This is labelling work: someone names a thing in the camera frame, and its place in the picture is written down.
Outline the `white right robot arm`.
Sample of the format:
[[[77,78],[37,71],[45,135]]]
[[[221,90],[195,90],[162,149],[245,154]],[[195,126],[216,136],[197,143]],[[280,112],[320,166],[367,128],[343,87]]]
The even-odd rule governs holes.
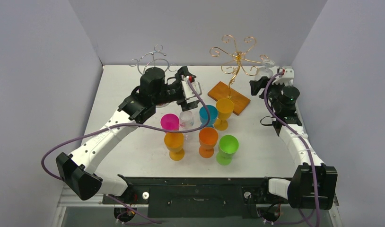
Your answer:
[[[338,172],[328,166],[310,145],[296,109],[300,91],[285,84],[274,84],[267,77],[249,82],[251,94],[265,101],[276,134],[286,145],[297,166],[290,180],[272,177],[259,188],[259,197],[270,202],[277,196],[295,209],[329,210],[333,205]]]

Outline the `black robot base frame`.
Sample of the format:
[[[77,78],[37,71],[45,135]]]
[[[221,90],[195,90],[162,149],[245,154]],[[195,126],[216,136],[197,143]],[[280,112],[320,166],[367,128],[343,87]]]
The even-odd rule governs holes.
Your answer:
[[[103,204],[143,206],[149,218],[254,218],[287,199],[268,191],[268,178],[123,177],[128,188]]]

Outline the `clear patterned wine glass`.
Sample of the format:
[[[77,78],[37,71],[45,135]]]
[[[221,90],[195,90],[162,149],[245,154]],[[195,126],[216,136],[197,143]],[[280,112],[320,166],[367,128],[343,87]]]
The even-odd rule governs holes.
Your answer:
[[[271,70],[272,67],[275,66],[275,62],[270,59],[264,59],[262,61],[262,66],[258,70],[258,74],[255,76],[255,80],[259,80],[262,77],[270,78],[274,75],[273,71]]]

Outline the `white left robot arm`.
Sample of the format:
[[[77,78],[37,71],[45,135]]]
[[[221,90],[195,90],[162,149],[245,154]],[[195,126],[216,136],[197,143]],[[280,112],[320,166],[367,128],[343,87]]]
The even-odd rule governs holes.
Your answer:
[[[172,77],[152,67],[141,75],[140,84],[118,106],[112,117],[97,132],[87,135],[88,141],[69,154],[56,157],[60,179],[83,201],[98,193],[111,194],[120,203],[132,200],[133,190],[125,180],[97,175],[96,169],[104,158],[130,133],[153,116],[157,105],[176,102],[183,111],[194,109],[202,94],[196,76],[182,66]]]

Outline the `blue plastic wine glass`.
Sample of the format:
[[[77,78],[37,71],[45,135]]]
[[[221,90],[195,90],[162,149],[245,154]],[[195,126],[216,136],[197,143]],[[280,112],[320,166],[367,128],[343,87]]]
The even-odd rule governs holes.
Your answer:
[[[199,117],[201,121],[201,128],[203,128],[204,124],[209,122],[206,127],[214,128],[214,123],[218,118],[218,110],[213,105],[206,105],[206,107],[201,107],[199,110]]]

